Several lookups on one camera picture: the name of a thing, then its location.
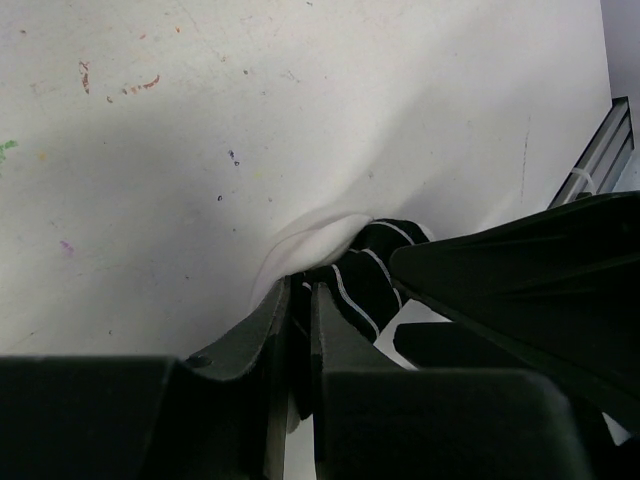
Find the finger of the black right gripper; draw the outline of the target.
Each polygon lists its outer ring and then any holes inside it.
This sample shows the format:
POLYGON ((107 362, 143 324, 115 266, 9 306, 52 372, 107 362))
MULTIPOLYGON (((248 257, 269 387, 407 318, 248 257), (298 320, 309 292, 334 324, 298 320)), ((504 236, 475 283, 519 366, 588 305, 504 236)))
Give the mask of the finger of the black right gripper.
MULTIPOLYGON (((394 339, 396 351, 418 368, 439 369, 525 369, 532 367, 485 338, 453 322, 402 324, 394 339)), ((639 434, 615 421, 582 393, 554 382, 570 399, 575 411, 582 409, 586 424, 600 415, 615 440, 637 440, 639 434)))
POLYGON ((391 257, 391 274, 451 320, 639 394, 637 192, 404 247, 391 257))

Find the black white striped sock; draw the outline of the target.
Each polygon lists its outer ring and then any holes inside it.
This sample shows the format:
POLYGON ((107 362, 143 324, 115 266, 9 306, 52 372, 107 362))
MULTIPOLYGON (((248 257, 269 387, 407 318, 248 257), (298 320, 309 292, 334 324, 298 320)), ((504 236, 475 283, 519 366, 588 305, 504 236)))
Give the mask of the black white striped sock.
POLYGON ((289 433, 312 415, 309 355, 314 287, 326 285, 342 317, 373 344, 408 302, 393 284, 391 256, 400 248, 434 239, 420 223, 357 213, 294 233, 269 252, 254 281, 249 309, 255 310, 278 280, 290 279, 294 345, 289 433))

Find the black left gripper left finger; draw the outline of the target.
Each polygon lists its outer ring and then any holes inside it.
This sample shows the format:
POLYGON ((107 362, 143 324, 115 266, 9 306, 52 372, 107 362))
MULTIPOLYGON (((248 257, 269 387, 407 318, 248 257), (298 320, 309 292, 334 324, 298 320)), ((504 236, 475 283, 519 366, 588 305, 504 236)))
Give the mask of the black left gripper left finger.
POLYGON ((187 359, 5 356, 5 479, 279 479, 290 283, 187 359))

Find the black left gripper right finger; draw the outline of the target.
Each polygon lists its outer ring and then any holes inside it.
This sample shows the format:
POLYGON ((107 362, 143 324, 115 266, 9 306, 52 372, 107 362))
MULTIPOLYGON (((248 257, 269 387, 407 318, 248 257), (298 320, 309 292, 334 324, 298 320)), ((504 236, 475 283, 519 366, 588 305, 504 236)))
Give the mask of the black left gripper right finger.
POLYGON ((406 370, 312 300, 314 456, 321 479, 590 479, 570 404, 522 369, 406 370))

